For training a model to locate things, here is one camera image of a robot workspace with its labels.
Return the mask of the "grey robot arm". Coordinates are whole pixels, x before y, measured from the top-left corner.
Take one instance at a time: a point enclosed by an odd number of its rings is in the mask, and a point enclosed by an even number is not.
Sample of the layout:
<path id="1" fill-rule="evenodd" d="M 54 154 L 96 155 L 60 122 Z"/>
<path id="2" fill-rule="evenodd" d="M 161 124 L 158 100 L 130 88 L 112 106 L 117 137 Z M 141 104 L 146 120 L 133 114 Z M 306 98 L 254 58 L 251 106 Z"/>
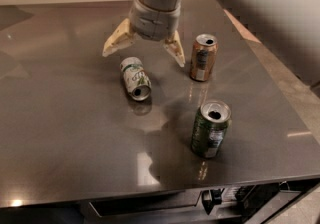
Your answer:
<path id="1" fill-rule="evenodd" d="M 320 0 L 216 0 L 304 83 L 320 81 Z M 129 17 L 108 38 L 103 55 L 133 44 L 135 37 L 161 41 L 179 65 L 181 0 L 134 0 Z"/>

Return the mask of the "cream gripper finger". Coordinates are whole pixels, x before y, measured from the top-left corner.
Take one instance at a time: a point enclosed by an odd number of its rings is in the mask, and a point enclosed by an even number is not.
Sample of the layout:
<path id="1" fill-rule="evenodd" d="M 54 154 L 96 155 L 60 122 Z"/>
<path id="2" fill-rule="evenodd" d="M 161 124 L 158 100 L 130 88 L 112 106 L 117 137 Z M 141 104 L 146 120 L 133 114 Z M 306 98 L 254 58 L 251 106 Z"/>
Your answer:
<path id="1" fill-rule="evenodd" d="M 178 31 L 175 31 L 170 37 L 163 40 L 163 47 L 180 67 L 185 66 L 185 55 Z"/>
<path id="2" fill-rule="evenodd" d="M 104 43 L 103 57 L 108 57 L 118 50 L 125 49 L 135 43 L 136 33 L 133 30 L 130 20 L 124 19 L 115 29 L 112 35 Z"/>

